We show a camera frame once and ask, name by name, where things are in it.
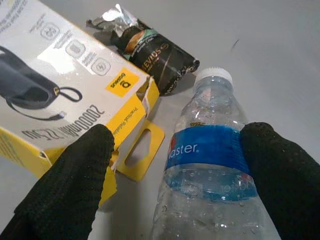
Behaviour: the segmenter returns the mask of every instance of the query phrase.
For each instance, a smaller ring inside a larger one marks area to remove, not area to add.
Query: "crumpled packaging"
[[[153,76],[161,95],[167,95],[187,72],[194,72],[199,60],[150,28],[119,4],[87,26],[99,30],[97,37],[138,68]]]

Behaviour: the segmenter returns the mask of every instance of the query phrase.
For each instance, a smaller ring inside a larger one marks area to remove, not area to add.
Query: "white bottle cap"
[[[231,85],[233,85],[233,81],[232,81],[232,77],[231,77],[230,73],[221,67],[207,67],[207,68],[201,70],[196,75],[194,83],[197,83],[201,79],[204,79],[206,77],[221,77],[221,78],[228,80],[231,83]]]

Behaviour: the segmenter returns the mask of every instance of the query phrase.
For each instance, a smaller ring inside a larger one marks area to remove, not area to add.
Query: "icon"
[[[110,69],[110,63],[103,58],[98,58],[91,66],[92,71],[100,76],[106,75]]]
[[[78,40],[72,40],[68,46],[66,46],[65,51],[71,57],[78,59],[82,56],[82,54],[84,54],[86,47]]]
[[[41,36],[48,40],[55,39],[60,33],[60,29],[53,23],[48,23],[41,30]]]

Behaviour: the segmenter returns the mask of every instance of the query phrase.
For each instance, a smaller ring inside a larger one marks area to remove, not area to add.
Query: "water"
[[[247,119],[231,76],[199,75],[169,146],[151,239],[261,239],[262,203],[239,142]]]

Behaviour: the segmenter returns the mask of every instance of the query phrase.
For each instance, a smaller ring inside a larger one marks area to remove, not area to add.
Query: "cardboard box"
[[[164,138],[146,121],[159,96],[154,80],[37,0],[1,0],[0,16],[0,154],[40,177],[66,146],[104,124],[115,152],[102,201],[116,191],[117,167],[139,181]],[[151,152],[128,168],[144,129]]]

